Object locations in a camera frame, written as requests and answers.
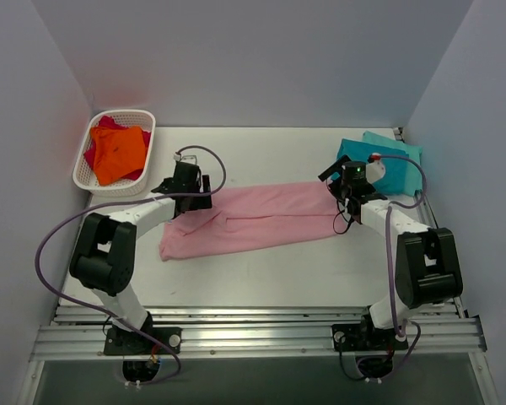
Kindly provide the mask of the pink t-shirt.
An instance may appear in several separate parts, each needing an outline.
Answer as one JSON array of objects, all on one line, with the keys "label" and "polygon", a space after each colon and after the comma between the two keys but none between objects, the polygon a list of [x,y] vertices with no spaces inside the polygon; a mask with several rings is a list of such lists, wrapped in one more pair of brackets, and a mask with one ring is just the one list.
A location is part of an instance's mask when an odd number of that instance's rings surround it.
[{"label": "pink t-shirt", "polygon": [[224,188],[213,207],[164,226],[162,261],[254,251],[320,240],[336,233],[336,199],[320,182]]}]

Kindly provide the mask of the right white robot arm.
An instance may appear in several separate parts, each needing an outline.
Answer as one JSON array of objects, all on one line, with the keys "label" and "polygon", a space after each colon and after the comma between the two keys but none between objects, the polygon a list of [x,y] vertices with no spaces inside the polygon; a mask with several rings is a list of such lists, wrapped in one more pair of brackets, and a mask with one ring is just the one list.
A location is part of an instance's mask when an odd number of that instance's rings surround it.
[{"label": "right white robot arm", "polygon": [[405,204],[381,194],[374,183],[385,176],[385,161],[393,154],[371,154],[367,161],[343,155],[318,178],[342,205],[349,224],[366,226],[385,241],[388,293],[366,312],[358,338],[377,348],[388,329],[403,336],[412,313],[461,295],[463,281],[455,237],[447,228],[432,228],[406,215],[418,203]]}]

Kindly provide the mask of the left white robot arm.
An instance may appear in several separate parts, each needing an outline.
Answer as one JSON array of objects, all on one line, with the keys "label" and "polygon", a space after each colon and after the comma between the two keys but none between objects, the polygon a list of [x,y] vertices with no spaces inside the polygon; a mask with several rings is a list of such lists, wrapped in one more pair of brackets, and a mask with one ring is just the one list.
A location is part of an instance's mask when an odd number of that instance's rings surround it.
[{"label": "left white robot arm", "polygon": [[131,284],[137,240],[183,213],[211,208],[211,191],[210,176],[198,165],[178,162],[145,203],[91,213],[83,221],[69,272],[113,314],[114,327],[124,331],[123,344],[135,354],[147,352],[153,343],[152,317]]}]

